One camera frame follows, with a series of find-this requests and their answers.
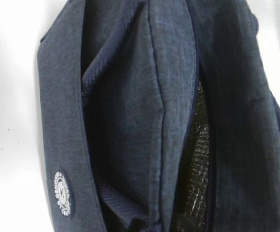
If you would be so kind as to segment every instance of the embroidered patch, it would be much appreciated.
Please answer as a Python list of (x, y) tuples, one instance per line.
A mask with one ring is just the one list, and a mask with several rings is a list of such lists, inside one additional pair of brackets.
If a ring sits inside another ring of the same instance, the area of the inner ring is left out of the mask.
[(71, 210), (70, 191), (66, 178), (62, 172), (57, 172), (54, 176), (54, 192), (62, 214), (69, 216)]

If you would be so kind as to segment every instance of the denim-like fabric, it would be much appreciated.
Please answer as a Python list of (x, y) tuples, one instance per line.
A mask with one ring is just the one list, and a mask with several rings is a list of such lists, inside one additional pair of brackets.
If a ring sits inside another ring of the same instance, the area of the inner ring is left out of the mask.
[[(38, 69), (47, 187), (56, 232), (105, 232), (89, 163), (81, 101), (81, 34), (84, 0), (68, 1), (42, 39)], [(55, 197), (54, 176), (64, 170), (72, 215)]]
[[(84, 90), (93, 89), (87, 115), (94, 115), (88, 131), (94, 166), (147, 209), (149, 225), (161, 221), (165, 231), (196, 87), (192, 23), (186, 2), (179, 3), (152, 1), (135, 11), (123, 1), (122, 15), (83, 77)], [(137, 18), (132, 25), (131, 15)]]
[[(125, 226), (139, 216), (169, 231), (200, 61), (215, 133), (207, 223), (280, 232), (280, 111), (257, 30), (244, 0), (69, 0), (38, 51), (55, 231), (124, 231), (106, 227), (101, 200)], [(71, 217), (54, 194), (60, 169)]]
[(280, 232), (280, 130), (244, 0), (188, 0), (216, 135), (214, 232)]

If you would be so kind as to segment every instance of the black mesh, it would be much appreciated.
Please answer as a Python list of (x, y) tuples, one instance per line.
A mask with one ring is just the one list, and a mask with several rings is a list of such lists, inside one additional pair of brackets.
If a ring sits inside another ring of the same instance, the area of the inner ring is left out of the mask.
[[(182, 153), (176, 201), (176, 214), (203, 231), (209, 167), (209, 124), (202, 84), (199, 82), (196, 108)], [(176, 224), (174, 231), (189, 232)]]

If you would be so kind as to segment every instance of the circular logo patch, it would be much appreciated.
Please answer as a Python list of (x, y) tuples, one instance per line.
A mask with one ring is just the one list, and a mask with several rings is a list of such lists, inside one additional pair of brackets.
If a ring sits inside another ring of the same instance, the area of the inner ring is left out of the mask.
[(54, 192), (57, 198), (57, 204), (63, 215), (70, 215), (70, 192), (67, 181), (62, 172), (57, 172), (54, 176)]

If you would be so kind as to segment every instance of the seam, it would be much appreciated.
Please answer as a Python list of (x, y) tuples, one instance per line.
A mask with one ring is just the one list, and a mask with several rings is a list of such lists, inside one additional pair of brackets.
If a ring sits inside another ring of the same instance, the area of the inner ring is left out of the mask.
[[(84, 8), (85, 8), (85, 0), (82, 0), (81, 2), (81, 9), (83, 9), (83, 15), (82, 15), (82, 21), (84, 20)], [(81, 42), (79, 43), (79, 48), (80, 48), (80, 56), (79, 56), (79, 59), (80, 61), (78, 62), (78, 64), (80, 64), (80, 67), (77, 68), (77, 73), (76, 73), (76, 76), (77, 76), (77, 98), (78, 98), (78, 108), (79, 108), (79, 118), (81, 120), (81, 132), (82, 132), (82, 138), (84, 140), (84, 149), (85, 149), (85, 158), (86, 158), (86, 164), (87, 164), (87, 170), (89, 172), (89, 179), (90, 179), (90, 183), (91, 183), (91, 188), (93, 190), (93, 194), (94, 194), (94, 201), (95, 201), (95, 205), (96, 205), (96, 209), (97, 209), (97, 212), (98, 212), (98, 216), (99, 216), (99, 220), (100, 220), (100, 224), (101, 224), (101, 227), (102, 227), (102, 231), (103, 232), (106, 232), (105, 228), (104, 228), (104, 221), (103, 221), (103, 217), (102, 217), (102, 214), (101, 214), (101, 211), (100, 211), (100, 208), (99, 208), (99, 205), (98, 205), (98, 196), (97, 196), (97, 193), (96, 193), (96, 186), (94, 187), (94, 180), (92, 178), (92, 170), (90, 172), (90, 164), (89, 164), (89, 160), (88, 160), (88, 144), (87, 144), (87, 139), (86, 139), (86, 133), (84, 131), (84, 118), (83, 118), (83, 108), (82, 108), (82, 77), (81, 77), (81, 48), (82, 48), (82, 36), (80, 37), (81, 38)]]
[(158, 85), (158, 90), (159, 90), (159, 95), (161, 98), (162, 106), (163, 106), (163, 116), (162, 116), (162, 127), (161, 127), (161, 148), (160, 148), (160, 171), (159, 171), (159, 199), (158, 199), (158, 211), (159, 211), (159, 220), (161, 221), (161, 215), (162, 215), (162, 210), (161, 210), (161, 193), (162, 193), (162, 172), (163, 172), (163, 136), (164, 136), (164, 123), (165, 123), (165, 102), (162, 94), (162, 89), (161, 89), (161, 84), (160, 84), (160, 79), (159, 79), (159, 72), (158, 72), (158, 66), (157, 66), (157, 59), (156, 59), (156, 53), (155, 53), (155, 46), (154, 46), (154, 39), (153, 39), (153, 33), (152, 33), (152, 24), (151, 24), (151, 14), (150, 14), (150, 0), (148, 0), (148, 24), (149, 24), (149, 31), (150, 31), (150, 39), (151, 39), (151, 46), (153, 50), (153, 59), (154, 59), (154, 66), (155, 66), (155, 75), (156, 75), (156, 80), (157, 80), (157, 85)]

